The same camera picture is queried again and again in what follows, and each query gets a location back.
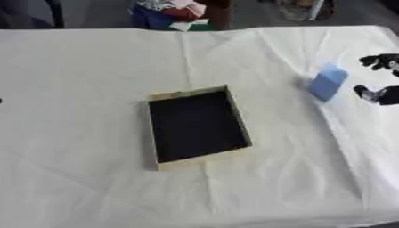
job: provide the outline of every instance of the metal pole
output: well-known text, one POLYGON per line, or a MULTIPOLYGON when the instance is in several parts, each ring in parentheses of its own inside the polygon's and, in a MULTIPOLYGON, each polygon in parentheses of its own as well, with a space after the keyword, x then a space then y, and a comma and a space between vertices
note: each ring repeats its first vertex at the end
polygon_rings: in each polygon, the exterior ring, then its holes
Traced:
POLYGON ((317 15, 319 15, 320 9, 324 5, 324 0, 314 0, 312 9, 309 13, 309 20, 316 20, 317 15))

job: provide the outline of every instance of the wooden frame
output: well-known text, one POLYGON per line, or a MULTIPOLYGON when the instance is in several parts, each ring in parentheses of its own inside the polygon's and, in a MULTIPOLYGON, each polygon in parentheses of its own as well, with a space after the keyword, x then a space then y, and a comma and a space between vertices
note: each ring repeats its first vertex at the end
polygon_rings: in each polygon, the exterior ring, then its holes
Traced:
POLYGON ((218 153, 213 153, 213 154, 208 154, 208 155, 203 155, 195 158, 189 158, 189 159, 179 159, 175 161, 170 161, 170 162, 162 162, 159 163, 159 158, 157 154, 157 147, 156 147, 156 142, 155 142, 155 135, 154 135, 154 128, 152 125, 152 118, 149 118, 150 120, 150 125, 151 125, 151 140, 152 140, 152 146, 154 148, 154 156, 156 159, 157 163, 157 169, 158 170, 170 170, 173 169, 174 167, 179 167, 179 166, 187 166, 190 164, 198 164, 200 162, 204 162, 207 160, 213 160, 213 159, 222 159, 230 156, 235 156, 240 151, 243 149, 246 149, 250 146, 252 146, 252 142, 250 140, 250 137, 248 135, 247 128, 244 125, 244 122, 240 116, 239 109, 235 105, 232 93, 228 89, 227 85, 224 86, 217 86, 217 87, 209 87, 209 88, 203 88, 203 89, 198 89, 198 90, 193 90, 193 91, 187 91, 187 92, 175 92, 175 93, 168 93, 168 94, 154 94, 150 95, 148 97, 147 101, 147 108, 148 108, 148 114, 151 114, 150 111, 150 102, 155 102, 155 101, 162 101, 162 100, 169 100, 169 99, 175 99, 175 98, 182 98, 182 97, 190 97, 190 96, 195 96, 195 95, 201 95, 201 94, 208 94, 208 93, 213 93, 213 92, 226 92, 227 95, 227 100, 232 107, 232 113, 234 117, 236 118, 239 126, 240 126, 240 131, 242 132, 242 136, 244 137, 245 144, 246 146, 243 148, 235 149, 235 150, 229 150, 229 151, 220 151, 218 153))

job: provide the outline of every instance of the chair leg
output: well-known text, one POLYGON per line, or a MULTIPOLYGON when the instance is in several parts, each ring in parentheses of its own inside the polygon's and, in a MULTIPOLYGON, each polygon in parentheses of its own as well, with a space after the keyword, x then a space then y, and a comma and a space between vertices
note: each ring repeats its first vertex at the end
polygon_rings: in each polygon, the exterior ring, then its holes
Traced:
POLYGON ((52 11, 54 27, 56 29, 64 29, 65 23, 62 12, 62 5, 60 1, 59 0, 45 0, 45 1, 50 6, 50 9, 52 11))

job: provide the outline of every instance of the wooden tray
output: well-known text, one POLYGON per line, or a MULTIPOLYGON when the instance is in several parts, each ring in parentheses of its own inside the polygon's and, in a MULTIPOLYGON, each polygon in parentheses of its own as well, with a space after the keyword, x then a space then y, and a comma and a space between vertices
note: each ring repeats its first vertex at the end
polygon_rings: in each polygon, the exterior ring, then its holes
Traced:
POLYGON ((152 95, 149 109, 160 170, 252 145, 227 86, 152 95))

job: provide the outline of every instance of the table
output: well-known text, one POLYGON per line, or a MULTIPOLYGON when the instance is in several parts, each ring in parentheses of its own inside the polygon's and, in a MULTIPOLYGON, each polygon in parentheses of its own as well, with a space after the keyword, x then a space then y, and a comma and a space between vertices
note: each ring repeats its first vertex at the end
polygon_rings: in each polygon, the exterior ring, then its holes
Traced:
POLYGON ((373 127, 394 134, 398 108, 382 110, 351 91, 398 84, 357 61, 397 48, 390 31, 372 26, 0 31, 0 226, 398 220, 395 136, 383 134, 386 154, 369 137, 373 127), (322 104, 304 84, 326 62, 350 78, 322 104), (146 96, 224 84, 254 146, 238 157, 154 171, 146 96), (364 140, 375 144, 357 150, 364 140))

